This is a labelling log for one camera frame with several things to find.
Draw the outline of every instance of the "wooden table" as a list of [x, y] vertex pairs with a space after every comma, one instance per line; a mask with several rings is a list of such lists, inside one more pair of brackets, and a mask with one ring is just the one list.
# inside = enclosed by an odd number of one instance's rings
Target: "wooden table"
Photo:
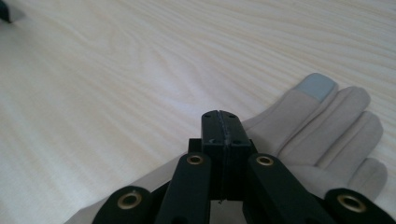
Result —
[[0, 223], [63, 223], [187, 150], [200, 117], [262, 112], [310, 73], [361, 86], [396, 217], [396, 2], [8, 1]]

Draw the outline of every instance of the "wood grain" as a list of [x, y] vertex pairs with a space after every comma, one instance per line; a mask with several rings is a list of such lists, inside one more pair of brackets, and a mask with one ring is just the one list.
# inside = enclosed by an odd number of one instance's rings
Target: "wood grain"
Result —
[[396, 217], [396, 3], [21, 1], [0, 23], [0, 223], [63, 223], [185, 152], [200, 117], [251, 118], [306, 75], [361, 86]]

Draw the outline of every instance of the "black object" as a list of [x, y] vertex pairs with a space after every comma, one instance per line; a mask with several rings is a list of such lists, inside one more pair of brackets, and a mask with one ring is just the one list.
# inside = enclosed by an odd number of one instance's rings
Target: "black object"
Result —
[[2, 0], [0, 0], [0, 19], [8, 23], [11, 23], [8, 6]]
[[116, 191], [93, 223], [207, 224], [211, 200], [242, 201], [247, 224], [396, 223], [353, 190], [330, 190], [325, 200], [310, 194], [280, 160], [257, 153], [225, 111], [203, 114], [201, 139], [190, 139], [168, 184]]

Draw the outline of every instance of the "gray glove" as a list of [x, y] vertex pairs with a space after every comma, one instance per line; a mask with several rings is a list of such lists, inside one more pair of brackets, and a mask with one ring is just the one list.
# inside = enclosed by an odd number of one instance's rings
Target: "gray glove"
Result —
[[353, 189], [373, 200], [387, 181], [387, 168], [367, 158], [382, 136], [378, 117], [364, 111], [368, 93], [338, 91], [321, 74], [306, 77], [258, 116], [243, 123], [263, 153], [277, 156], [311, 193]]

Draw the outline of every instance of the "light wood surface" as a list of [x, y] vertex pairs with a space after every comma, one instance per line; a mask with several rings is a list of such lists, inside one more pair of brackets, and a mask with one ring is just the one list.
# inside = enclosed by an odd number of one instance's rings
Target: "light wood surface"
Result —
[[9, 2], [0, 22], [0, 223], [64, 223], [305, 76], [372, 96], [396, 217], [394, 0]]

